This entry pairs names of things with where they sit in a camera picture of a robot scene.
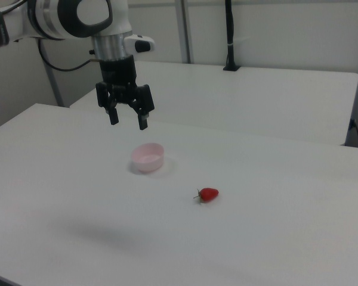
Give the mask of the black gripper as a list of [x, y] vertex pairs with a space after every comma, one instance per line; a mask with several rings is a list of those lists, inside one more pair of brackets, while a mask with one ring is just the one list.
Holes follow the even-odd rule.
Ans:
[[98, 106], [109, 115], [110, 124], [119, 122], [117, 102], [128, 103], [137, 113], [140, 130], [148, 127], [149, 113], [155, 109], [149, 85], [136, 85], [136, 69], [133, 56], [115, 61], [101, 61], [103, 82], [96, 84]]

